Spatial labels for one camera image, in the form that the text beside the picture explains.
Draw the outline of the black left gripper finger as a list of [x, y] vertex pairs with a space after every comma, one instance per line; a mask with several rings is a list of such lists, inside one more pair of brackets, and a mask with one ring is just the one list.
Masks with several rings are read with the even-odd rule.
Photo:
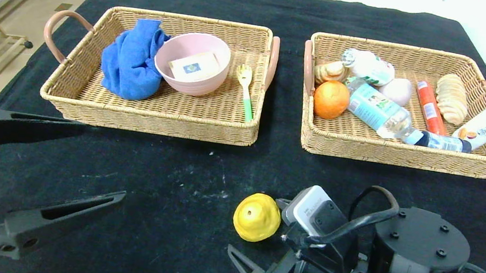
[[22, 259], [47, 243], [94, 224], [122, 204], [126, 191], [10, 211], [0, 223], [0, 256]]
[[86, 124], [78, 121], [0, 109], [0, 145], [79, 136], [87, 128]]

